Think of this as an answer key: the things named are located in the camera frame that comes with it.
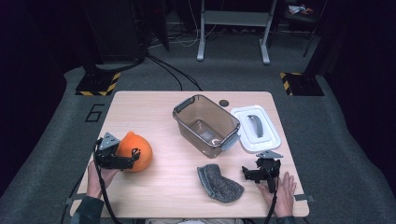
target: hand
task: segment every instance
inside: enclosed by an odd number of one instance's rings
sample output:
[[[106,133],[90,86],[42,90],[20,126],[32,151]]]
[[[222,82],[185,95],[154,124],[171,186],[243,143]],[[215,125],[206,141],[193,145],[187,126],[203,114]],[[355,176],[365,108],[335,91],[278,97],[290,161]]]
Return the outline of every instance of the hand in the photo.
[[[105,181],[106,188],[110,185],[113,180],[114,175],[116,175],[116,169],[100,169],[101,176]],[[96,172],[95,163],[93,161],[88,165],[88,187],[87,187],[87,196],[100,199],[102,196],[102,189],[99,183],[99,176]]]
[[[285,173],[283,181],[279,179],[275,205],[275,214],[277,217],[289,217],[293,215],[294,191],[296,190],[296,186],[297,183],[294,182],[294,177],[289,175],[289,172]],[[265,202],[271,205],[274,194],[270,193],[268,187],[264,184],[257,184],[257,187],[262,192]]]

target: cable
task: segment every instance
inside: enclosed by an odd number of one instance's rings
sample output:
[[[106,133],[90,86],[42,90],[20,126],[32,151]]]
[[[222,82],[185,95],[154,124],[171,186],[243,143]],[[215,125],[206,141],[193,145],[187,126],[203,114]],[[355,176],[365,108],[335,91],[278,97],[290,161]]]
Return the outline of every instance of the cable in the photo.
[[[221,8],[220,8],[220,11],[223,10],[223,7],[224,7],[224,0],[221,1]],[[209,36],[210,33],[212,33],[212,31],[216,28],[216,26],[217,26],[217,25],[213,26],[213,28],[205,35],[205,38],[206,38],[207,36]]]
[[[176,35],[169,35],[168,36],[168,40],[169,40],[169,44],[180,44],[180,42],[182,43],[188,43],[188,42],[193,42],[195,40],[180,40],[180,38],[185,38],[185,37],[190,37],[188,34],[184,34],[184,33],[179,33]],[[158,40],[157,37],[153,37],[153,39],[151,40],[148,49],[153,49],[156,47],[161,46],[162,43]]]
[[[263,166],[263,168],[268,173],[269,178],[272,178],[272,176],[271,176],[270,172],[267,170],[267,168],[264,167],[264,166]],[[276,193],[277,193],[278,185],[279,185],[279,175],[276,177],[276,186],[275,186],[275,190],[274,190],[273,200],[272,200],[272,203],[271,203],[270,210],[268,211],[268,215],[267,215],[267,217],[264,220],[264,224],[268,224],[270,222],[271,216],[274,213],[274,209],[275,209],[275,205],[276,205],[276,199],[277,199]]]
[[[93,146],[93,155],[95,154],[95,150],[96,150],[97,147],[99,147],[99,145],[101,144],[102,140],[103,140],[103,138],[100,138],[100,139],[95,141],[95,144]],[[114,215],[113,209],[111,208],[110,201],[108,200],[108,196],[107,196],[105,180],[102,178],[101,170],[99,168],[99,165],[96,162],[96,157],[95,156],[93,156],[93,162],[95,164],[96,172],[98,173],[98,176],[99,176],[99,183],[100,183],[100,187],[102,189],[102,194],[103,194],[103,198],[105,200],[107,211],[110,214],[111,219],[113,219],[114,223],[121,224],[121,222],[119,222],[117,220],[116,216]]]
[[[74,192],[75,192],[75,190],[76,190],[78,184],[81,182],[82,177],[84,176],[84,173],[85,173],[85,172],[83,172],[82,175],[79,177],[77,183],[75,184],[75,186],[73,187],[73,189],[70,191],[69,197],[68,197],[67,199],[72,198],[72,196],[73,196],[73,194],[74,194]],[[64,203],[64,212],[62,213],[61,224],[64,223],[64,216],[65,216],[65,214],[66,214],[66,210],[67,210],[68,205],[69,205],[68,202],[65,202],[65,203]]]
[[[308,219],[306,219],[306,217],[303,217],[303,220],[305,221],[306,224],[310,224]]]
[[[195,31],[196,31],[195,40],[193,40],[192,44],[190,44],[190,45],[184,45],[179,39],[176,38],[176,40],[179,42],[179,44],[181,46],[183,46],[183,47],[186,47],[186,48],[191,47],[192,45],[194,45],[199,40],[199,38],[198,38],[198,36],[199,36],[199,34],[198,34],[198,25],[197,25],[197,21],[195,20],[194,13],[192,13],[192,7],[191,7],[191,1],[190,0],[189,0],[189,7],[190,7],[190,12],[191,12],[191,15],[192,15],[192,19],[194,20],[194,25],[195,25]]]
[[[147,57],[150,58],[152,61],[154,61],[155,63],[157,63],[158,65],[160,65],[161,67],[163,67],[165,70],[167,70],[169,73],[172,74],[172,76],[174,76],[174,78],[177,79],[177,77],[169,71],[169,69],[165,68],[164,66],[162,66],[160,63],[166,65],[169,68],[174,69],[175,71],[179,72],[182,76],[184,76],[186,79],[188,79],[194,86],[196,86],[198,88],[199,91],[202,91],[202,88],[199,86],[198,82],[193,78],[190,77],[189,75],[183,73],[182,71],[178,70],[177,68],[175,68],[174,66],[172,66],[169,63],[164,62],[163,60],[151,55],[149,52],[147,53]]]
[[[242,221],[244,224],[256,224],[255,221],[253,221],[251,218],[242,218]]]
[[[155,59],[156,59],[157,61],[159,61],[160,63],[163,63],[163,64],[165,64],[166,66],[168,66],[168,67],[174,69],[175,71],[179,72],[179,73],[180,73],[181,75],[183,75],[186,79],[188,79],[192,84],[194,84],[194,85],[198,88],[199,91],[202,91],[201,87],[198,85],[198,82],[197,82],[193,77],[190,77],[189,75],[187,75],[187,74],[183,73],[182,71],[178,70],[177,68],[175,68],[175,67],[172,66],[171,64],[166,63],[166,62],[162,61],[161,59],[159,59],[159,58],[157,58],[157,57],[155,57],[155,56],[153,56],[153,55],[151,55],[151,54],[148,54],[148,55],[150,55],[150,57],[155,58]]]
[[[168,71],[178,82],[178,85],[180,86],[180,90],[183,91],[183,86],[180,83],[180,80],[178,80],[178,78],[175,76],[175,74],[173,74],[169,69],[165,68],[162,64],[160,64],[157,60],[155,60],[153,57],[151,57],[150,55],[147,56],[149,59],[151,59],[153,62],[155,62],[156,64],[158,64],[159,66],[161,66],[163,69],[165,69],[166,71]]]
[[[239,36],[239,35],[250,35],[250,34],[249,34],[249,33],[245,33],[245,34],[230,34],[230,35],[225,34],[225,35],[219,35],[218,33],[214,33],[214,34],[207,34],[205,37],[206,37],[206,40],[215,40],[215,39],[217,39],[218,37]],[[189,42],[193,42],[193,41],[195,41],[195,40],[181,40],[181,39],[179,38],[178,41],[170,41],[169,44],[180,44],[180,42],[189,43]],[[150,46],[148,47],[148,49],[154,49],[154,48],[160,47],[160,46],[162,46],[162,45],[163,45],[163,44],[159,43],[158,41],[155,41],[155,42],[152,42],[152,43],[150,44]]]

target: white container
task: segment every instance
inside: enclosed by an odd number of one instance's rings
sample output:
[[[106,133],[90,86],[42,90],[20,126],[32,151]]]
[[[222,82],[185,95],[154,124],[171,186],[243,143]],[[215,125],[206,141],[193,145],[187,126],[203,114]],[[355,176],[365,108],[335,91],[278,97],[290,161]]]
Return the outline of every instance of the white container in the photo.
[[[280,146],[279,134],[260,105],[234,108],[231,114],[241,123],[238,134],[247,152],[258,153]]]

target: clear plastic container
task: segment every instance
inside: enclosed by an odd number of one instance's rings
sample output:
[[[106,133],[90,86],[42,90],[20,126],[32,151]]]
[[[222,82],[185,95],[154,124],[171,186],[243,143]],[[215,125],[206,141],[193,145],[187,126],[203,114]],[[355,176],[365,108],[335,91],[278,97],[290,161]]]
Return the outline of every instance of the clear plastic container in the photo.
[[[239,140],[239,120],[203,95],[194,95],[173,110],[180,133],[208,158],[216,158]]]

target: orange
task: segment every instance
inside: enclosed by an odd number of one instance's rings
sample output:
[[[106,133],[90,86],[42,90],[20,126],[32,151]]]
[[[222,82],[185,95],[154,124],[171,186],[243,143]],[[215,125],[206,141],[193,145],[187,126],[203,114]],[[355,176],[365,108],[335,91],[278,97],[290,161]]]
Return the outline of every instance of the orange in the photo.
[[[140,149],[140,158],[134,162],[132,169],[125,169],[126,172],[140,172],[149,167],[152,161],[152,148],[149,142],[142,136],[133,132],[128,132],[120,141],[117,156],[131,157],[134,148]]]

